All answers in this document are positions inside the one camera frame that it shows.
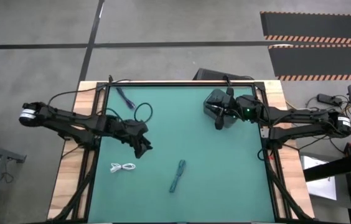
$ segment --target black metal frame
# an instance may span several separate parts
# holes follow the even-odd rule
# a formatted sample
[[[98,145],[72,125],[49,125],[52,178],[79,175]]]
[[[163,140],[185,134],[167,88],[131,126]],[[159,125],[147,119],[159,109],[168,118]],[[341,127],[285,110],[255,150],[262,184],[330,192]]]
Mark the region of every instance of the black metal frame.
[[[106,84],[107,83],[97,83],[96,84],[97,89],[96,89],[96,92],[94,95],[93,108],[91,110],[91,113],[97,112],[98,99],[99,99],[102,91],[104,91],[103,92],[104,99],[103,99],[103,104],[102,104],[101,109],[102,109],[102,111],[105,110],[106,105],[108,103],[109,94],[110,94],[110,87],[106,87]],[[129,83],[113,83],[112,85],[113,86],[227,86],[227,83],[223,82],[223,81],[217,81],[217,82],[186,81],[186,82],[129,82]],[[266,92],[265,92],[265,86],[264,86],[263,82],[239,81],[236,83],[232,83],[232,85],[233,86],[251,87],[254,96],[257,96],[257,91],[259,91],[261,94],[261,97],[263,99],[263,103],[268,106],[268,101],[267,101]],[[87,193],[87,198],[86,198],[86,206],[85,206],[83,218],[78,218],[78,210],[79,210],[79,206],[80,206],[80,197],[79,197],[78,199],[76,199],[76,204],[73,204],[73,213],[72,213],[70,220],[50,219],[44,223],[71,223],[72,221],[74,221],[75,223],[80,223],[80,222],[86,222],[88,220],[88,214],[90,213],[90,205],[91,205],[91,200],[92,200],[92,191],[93,191],[93,186],[94,186],[94,182],[95,182],[95,172],[96,172],[97,165],[98,165],[100,146],[98,146],[96,148],[97,149],[95,150],[93,162],[92,162],[92,165],[90,167],[90,172],[89,172],[89,174],[91,175],[91,177],[90,177],[91,179],[88,181],[89,188],[88,188],[88,193]],[[83,180],[85,180],[85,172],[87,169],[87,160],[88,160],[88,156],[90,154],[89,152],[90,152],[90,150],[86,149],[84,154],[83,154],[82,165],[80,168],[80,175],[79,175],[79,179],[78,179],[77,189],[79,189],[80,187],[83,187],[82,182],[83,182]],[[264,155],[264,158],[269,162],[269,156],[268,156],[267,150],[263,150],[263,155]],[[283,172],[282,172],[282,168],[281,168],[281,160],[279,157],[279,153],[277,151],[274,151],[273,158],[274,158],[276,168],[277,168],[276,173],[277,173],[278,177],[280,178],[281,182],[284,184],[284,177],[283,177]],[[280,215],[279,215],[278,202],[277,202],[276,196],[275,196],[275,187],[274,187],[274,184],[272,183],[271,179],[269,178],[268,172],[269,172],[269,170],[266,167],[269,194],[270,194],[271,203],[273,206],[274,219],[278,220],[280,218]],[[285,199],[283,200],[283,204],[284,204],[284,209],[286,211],[286,217],[291,218],[290,208],[287,205]]]

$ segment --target teal cable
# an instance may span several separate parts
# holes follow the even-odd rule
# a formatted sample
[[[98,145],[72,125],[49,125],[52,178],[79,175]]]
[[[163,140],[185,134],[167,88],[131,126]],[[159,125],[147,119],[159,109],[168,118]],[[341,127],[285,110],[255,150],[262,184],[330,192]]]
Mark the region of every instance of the teal cable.
[[[170,186],[170,190],[169,190],[170,193],[174,193],[174,191],[176,190],[178,180],[180,179],[182,173],[184,172],[186,163],[187,162],[183,159],[181,159],[180,162],[178,163],[177,173],[175,174],[173,183],[171,183],[171,186]]]

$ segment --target wooden table frame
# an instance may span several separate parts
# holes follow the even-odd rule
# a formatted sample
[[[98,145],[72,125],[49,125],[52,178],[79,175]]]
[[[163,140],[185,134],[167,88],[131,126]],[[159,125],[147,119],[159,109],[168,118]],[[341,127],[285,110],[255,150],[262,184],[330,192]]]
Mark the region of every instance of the wooden table frame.
[[[233,83],[260,83],[263,85],[260,88],[265,88],[265,96],[260,96],[260,88],[257,89],[259,98],[267,103],[269,106],[275,106],[278,109],[286,110],[286,102],[284,99],[281,82],[279,80],[264,80],[264,81],[232,81]],[[99,85],[105,86],[107,82],[80,82],[79,91],[76,95],[75,104],[73,111],[79,114],[89,115],[91,113],[97,113],[105,109],[107,102],[107,91],[106,87],[101,87],[99,91],[90,90],[86,91]],[[147,85],[148,83],[154,85],[180,85],[180,84],[191,84],[191,85],[209,85],[209,84],[219,84],[225,85],[223,81],[133,81],[133,82],[123,82],[132,83],[133,85]],[[290,128],[290,124],[282,123],[277,126],[283,128]],[[295,141],[288,141],[288,145],[296,146]],[[63,154],[76,148],[77,145],[74,141],[67,141],[63,147]],[[314,212],[312,210],[311,200],[307,191],[307,185],[302,171],[302,165],[299,158],[299,153],[289,147],[284,146],[281,150],[275,151],[275,160],[271,160],[271,165],[273,169],[277,172],[278,177],[284,181],[288,192],[291,194],[296,203],[303,209],[303,211],[310,217],[314,217]],[[57,180],[55,183],[54,192],[52,195],[52,200],[49,208],[49,213],[47,218],[51,219],[56,217],[61,210],[67,205],[68,201],[72,198],[72,195],[76,192],[77,186],[81,184],[83,177],[89,174],[90,168],[93,165],[93,161],[97,161],[98,155],[94,151],[87,151],[83,149],[77,149],[71,154],[64,157],[58,168]],[[276,206],[278,209],[276,213],[279,214],[279,218],[296,218],[293,211],[291,212],[288,206],[285,209],[285,200],[282,198],[279,190],[273,184],[270,185],[274,189],[276,197]],[[90,198],[92,194],[92,187],[88,186],[82,192],[80,201],[78,201],[75,207],[78,210],[77,213],[72,212],[69,214],[67,219],[79,219],[83,221],[87,218],[83,211],[89,209],[89,202],[87,199]]]

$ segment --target orange striped edge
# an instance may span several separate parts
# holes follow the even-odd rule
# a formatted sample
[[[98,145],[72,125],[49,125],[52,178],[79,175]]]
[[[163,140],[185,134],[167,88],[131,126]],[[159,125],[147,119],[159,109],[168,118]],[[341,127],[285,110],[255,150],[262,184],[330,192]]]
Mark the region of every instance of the orange striped edge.
[[[320,48],[320,47],[351,47],[351,44],[311,44],[311,45],[270,45],[268,49],[272,48]]]
[[[273,13],[273,14],[300,14],[300,15],[322,15],[322,16],[351,16],[351,14],[333,14],[333,13],[310,13],[310,12],[274,12],[274,11],[261,11],[260,14]]]
[[[351,75],[280,75],[281,81],[329,81],[329,80],[351,80]]]
[[[341,37],[312,37],[312,36],[292,36],[292,35],[265,35],[266,40],[300,41],[300,42],[320,42],[331,44],[351,44],[351,38]]]

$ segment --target white paper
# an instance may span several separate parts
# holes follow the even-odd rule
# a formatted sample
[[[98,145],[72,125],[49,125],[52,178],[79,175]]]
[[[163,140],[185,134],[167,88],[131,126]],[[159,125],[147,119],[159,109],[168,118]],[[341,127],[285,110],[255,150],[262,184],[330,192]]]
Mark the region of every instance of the white paper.
[[[322,165],[327,162],[303,156],[304,169]],[[328,177],[321,180],[307,182],[308,192],[312,195],[336,200],[335,177]]]

